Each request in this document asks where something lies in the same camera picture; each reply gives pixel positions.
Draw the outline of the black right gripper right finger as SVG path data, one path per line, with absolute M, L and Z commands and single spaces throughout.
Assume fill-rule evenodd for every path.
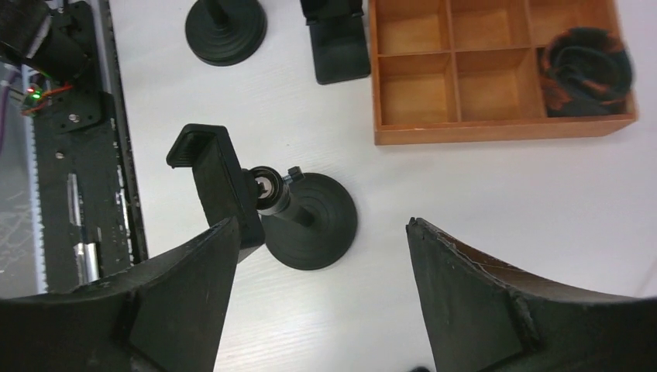
M 413 218 L 406 227 L 439 371 L 654 371 L 656 300 L 573 287 Z

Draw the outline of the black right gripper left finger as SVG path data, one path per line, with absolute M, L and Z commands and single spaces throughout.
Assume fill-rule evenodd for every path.
M 3 371 L 211 371 L 239 255 L 235 219 L 67 293 L 1 302 Z

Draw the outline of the black round base phone stand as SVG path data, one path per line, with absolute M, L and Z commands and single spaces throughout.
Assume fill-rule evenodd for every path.
M 209 225 L 238 223 L 239 261 L 261 246 L 283 265 L 320 270 L 352 246 L 358 214 L 350 193 L 335 179 L 292 167 L 239 163 L 224 126 L 187 124 L 167 154 L 172 168 L 189 167 Z

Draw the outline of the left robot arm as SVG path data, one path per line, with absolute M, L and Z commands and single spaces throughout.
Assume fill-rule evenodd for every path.
M 1 61 L 55 81 L 72 81 L 90 64 L 80 44 L 56 28 L 45 1 L 1 1 Z

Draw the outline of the black flat easel phone stand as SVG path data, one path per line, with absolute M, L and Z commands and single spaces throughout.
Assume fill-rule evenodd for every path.
M 362 0 L 301 0 L 301 9 L 309 28 L 319 84 L 370 75 Z

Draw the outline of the orange wooden compartment tray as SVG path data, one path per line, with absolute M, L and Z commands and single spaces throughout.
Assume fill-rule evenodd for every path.
M 620 38 L 613 1 L 371 1 L 378 145 L 606 136 L 638 118 L 549 117 L 538 55 L 560 33 Z

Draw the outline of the rolled tie top right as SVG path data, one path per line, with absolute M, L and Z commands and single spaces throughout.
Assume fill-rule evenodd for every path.
M 574 27 L 538 55 L 539 81 L 549 117 L 619 115 L 633 83 L 631 58 L 611 31 Z

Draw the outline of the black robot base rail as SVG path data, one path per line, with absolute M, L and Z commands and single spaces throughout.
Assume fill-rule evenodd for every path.
M 53 24 L 91 63 L 26 119 L 40 293 L 72 290 L 149 256 L 110 4 L 50 5 Z

